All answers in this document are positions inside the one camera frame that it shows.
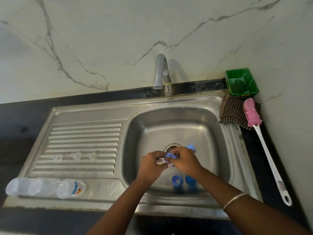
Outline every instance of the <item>drain strainer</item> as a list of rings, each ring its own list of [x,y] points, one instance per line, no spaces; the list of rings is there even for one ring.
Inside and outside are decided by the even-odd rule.
[[[171,143],[171,144],[167,145],[167,146],[164,148],[165,154],[169,153],[170,150],[172,150],[172,149],[174,149],[174,148],[176,148],[176,147],[181,147],[181,145],[178,144],[178,143]]]

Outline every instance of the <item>clear plastic bottle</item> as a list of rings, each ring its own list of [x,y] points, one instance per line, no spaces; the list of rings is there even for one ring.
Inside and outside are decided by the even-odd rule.
[[[9,182],[7,185],[5,192],[10,196],[27,196],[28,188],[34,178],[26,178],[26,177],[17,177]]]
[[[60,199],[81,195],[86,190],[86,184],[80,180],[65,179],[57,187],[57,196]]]
[[[47,196],[53,194],[57,190],[60,181],[56,178],[39,177],[32,181],[28,187],[30,196]]]

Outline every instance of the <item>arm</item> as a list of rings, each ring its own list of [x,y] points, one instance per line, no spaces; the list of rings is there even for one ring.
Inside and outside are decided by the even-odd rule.
[[[203,168],[192,150],[177,147],[172,153],[179,158],[167,158],[168,162],[197,180],[222,208],[242,192]],[[311,234],[284,214],[248,195],[231,202],[225,212],[243,234]]]
[[[164,152],[155,151],[142,157],[137,178],[86,235],[125,234],[143,194],[168,167],[167,163],[157,164],[164,156]]]

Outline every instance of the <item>brown checkered cloth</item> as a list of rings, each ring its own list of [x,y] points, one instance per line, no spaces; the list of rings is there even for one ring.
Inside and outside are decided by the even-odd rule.
[[[220,123],[228,121],[236,122],[239,126],[253,130],[252,127],[248,127],[248,121],[244,113],[244,101],[238,96],[227,94],[222,101],[221,110],[219,113]],[[260,104],[255,103],[255,109],[260,114]]]

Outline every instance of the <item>person's left hand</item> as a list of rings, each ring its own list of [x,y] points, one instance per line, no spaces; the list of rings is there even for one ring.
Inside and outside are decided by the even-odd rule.
[[[161,175],[162,171],[168,168],[167,163],[157,164],[160,162],[160,158],[164,158],[165,152],[154,151],[143,156],[141,159],[137,179],[146,182],[148,186],[151,186]]]

